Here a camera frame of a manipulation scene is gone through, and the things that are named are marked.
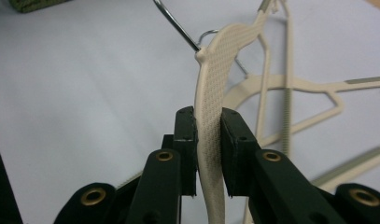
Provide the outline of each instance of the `green fabric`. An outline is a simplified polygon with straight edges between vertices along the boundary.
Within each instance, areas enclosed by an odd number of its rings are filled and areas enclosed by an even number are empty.
[[[44,7],[51,7],[67,0],[9,0],[9,3],[19,12],[26,13]]]

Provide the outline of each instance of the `silver hook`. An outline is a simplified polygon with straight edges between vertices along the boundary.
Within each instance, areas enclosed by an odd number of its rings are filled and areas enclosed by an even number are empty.
[[[216,34],[216,33],[218,33],[218,30],[209,30],[209,31],[204,32],[201,36],[199,36],[199,40],[198,40],[197,45],[200,46],[202,44],[202,40],[204,39],[205,36]],[[239,59],[237,58],[238,55],[236,55],[236,57],[235,57],[235,62],[238,64],[239,68],[242,70],[243,73],[245,73],[245,75],[247,77],[248,76],[248,71],[243,66],[242,62],[239,61]]]
[[[184,39],[189,43],[189,45],[198,52],[201,50],[199,46],[192,40],[192,38],[187,34],[187,32],[183,29],[183,27],[178,23],[178,21],[173,17],[172,13],[166,8],[166,6],[162,3],[161,0],[154,0],[155,5],[163,14],[163,16],[176,28],[176,30],[184,37]]]

